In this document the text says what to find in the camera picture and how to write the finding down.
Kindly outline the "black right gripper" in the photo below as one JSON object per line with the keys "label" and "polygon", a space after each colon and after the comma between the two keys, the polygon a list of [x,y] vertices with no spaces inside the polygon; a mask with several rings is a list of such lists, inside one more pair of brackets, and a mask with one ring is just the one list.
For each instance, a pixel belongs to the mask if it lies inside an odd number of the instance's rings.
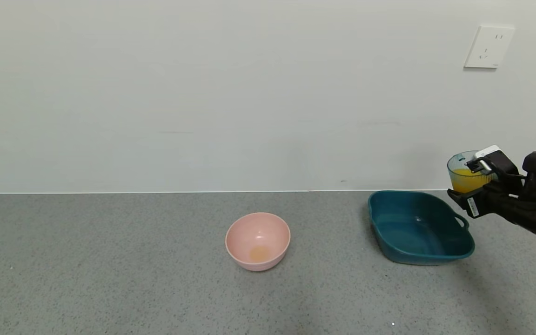
{"label": "black right gripper", "polygon": [[536,223],[536,201],[519,199],[499,182],[490,182],[466,194],[449,188],[447,195],[471,218],[497,214],[512,223]]}

